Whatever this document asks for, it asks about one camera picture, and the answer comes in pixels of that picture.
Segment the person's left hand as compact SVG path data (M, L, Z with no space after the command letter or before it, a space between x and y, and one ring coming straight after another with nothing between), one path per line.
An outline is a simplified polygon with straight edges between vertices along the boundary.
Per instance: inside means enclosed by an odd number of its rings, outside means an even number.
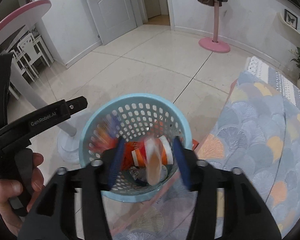
M44 161L44 157L40 153L33 154L33 171L32 171L32 179L31 179L31 186L33 188L33 195L32 198L27 205L27 211L29 212L44 189L44 177L41 170L38 168ZM0 180L0 214L1 217L7 226L8 230L15 236L18 235L21 227L22 227L22 220L17 216L9 203L10 198L14 198L19 196L23 192L22 184L17 180L7 180L1 179Z

